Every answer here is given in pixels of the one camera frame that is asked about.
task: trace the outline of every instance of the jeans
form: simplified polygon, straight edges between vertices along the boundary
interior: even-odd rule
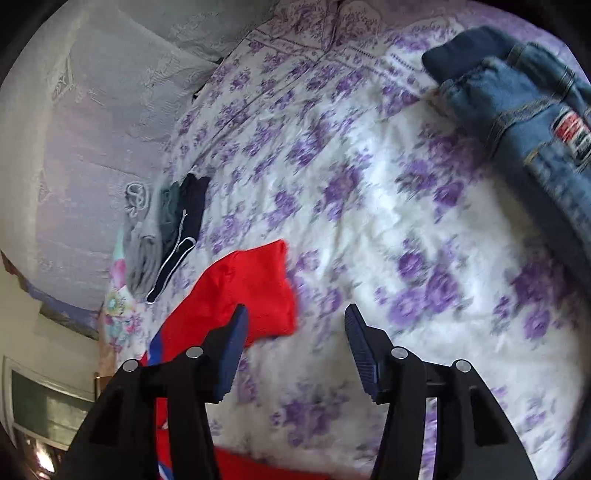
[[[485,57],[440,91],[591,298],[591,86],[515,41],[504,61]]]

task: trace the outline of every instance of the floral bedspread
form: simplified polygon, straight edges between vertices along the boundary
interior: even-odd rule
[[[119,364],[141,357],[208,265],[283,238],[298,331],[244,352],[232,392],[207,409],[217,445],[288,468],[368,475],[386,408],[363,392],[346,341],[343,313],[355,302],[425,361],[470,360],[545,480],[565,460],[589,313],[440,102],[421,54],[489,23],[578,65],[554,37],[493,8],[391,3],[281,4],[217,69],[164,159],[174,180],[191,169],[212,177],[198,246],[153,306],[133,302],[116,252],[111,344]],[[427,420],[425,479],[435,401]]]

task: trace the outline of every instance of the blue trim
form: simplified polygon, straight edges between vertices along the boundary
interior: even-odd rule
[[[162,474],[165,475],[163,480],[174,480],[173,471],[165,464],[158,462],[158,469],[160,470],[160,477],[162,477]]]
[[[160,330],[154,336],[148,347],[148,365],[158,365],[162,363],[162,336]]]

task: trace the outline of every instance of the dark blue cloth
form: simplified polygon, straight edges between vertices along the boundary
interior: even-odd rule
[[[507,58],[517,40],[492,27],[471,28],[423,54],[423,65],[437,83],[456,79],[485,57]]]

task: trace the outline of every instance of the red cloth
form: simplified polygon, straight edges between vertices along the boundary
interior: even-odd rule
[[[209,330],[230,320],[243,303],[248,309],[246,346],[268,336],[296,331],[296,301],[285,276],[287,244],[283,240],[247,251],[236,251],[211,265],[193,290],[166,319],[141,360],[143,365],[168,362],[193,345],[201,345]],[[163,430],[165,398],[156,400],[156,449],[162,470],[170,471],[170,440]],[[286,471],[216,448],[224,480],[323,480],[324,475]]]

